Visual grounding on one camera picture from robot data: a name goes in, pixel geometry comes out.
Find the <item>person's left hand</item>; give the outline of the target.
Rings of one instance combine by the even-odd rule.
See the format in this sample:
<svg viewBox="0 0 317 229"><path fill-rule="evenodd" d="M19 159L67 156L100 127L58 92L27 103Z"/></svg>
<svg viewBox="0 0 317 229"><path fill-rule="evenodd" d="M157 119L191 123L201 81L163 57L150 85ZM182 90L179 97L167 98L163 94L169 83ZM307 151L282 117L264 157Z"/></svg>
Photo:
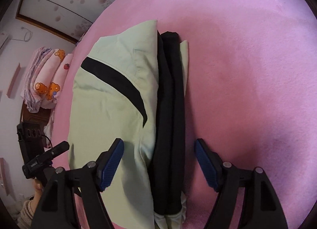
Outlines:
<svg viewBox="0 0 317 229"><path fill-rule="evenodd" d="M36 207L38 206L38 203L41 199L44 188L42 186L42 183L37 179L33 180L33 187L34 187L34 197L30 202L30 208L32 212L35 213Z"/></svg>

